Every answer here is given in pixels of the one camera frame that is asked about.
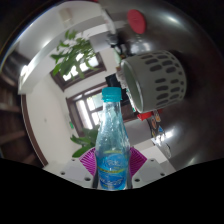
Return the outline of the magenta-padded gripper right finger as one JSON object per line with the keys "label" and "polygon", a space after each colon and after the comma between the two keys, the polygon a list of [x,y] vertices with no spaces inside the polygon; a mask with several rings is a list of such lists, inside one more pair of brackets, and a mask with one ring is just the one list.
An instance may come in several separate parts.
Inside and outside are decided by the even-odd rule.
{"label": "magenta-padded gripper right finger", "polygon": [[158,147],[153,146],[142,151],[131,148],[129,189],[144,187],[174,172],[174,167]]}

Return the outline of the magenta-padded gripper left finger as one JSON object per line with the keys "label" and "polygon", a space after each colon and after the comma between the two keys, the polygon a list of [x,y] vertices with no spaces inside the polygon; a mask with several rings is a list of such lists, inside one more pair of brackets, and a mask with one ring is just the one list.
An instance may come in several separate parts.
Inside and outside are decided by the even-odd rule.
{"label": "magenta-padded gripper left finger", "polygon": [[84,188],[97,188],[98,185],[94,148],[65,164],[52,162],[45,170]]}

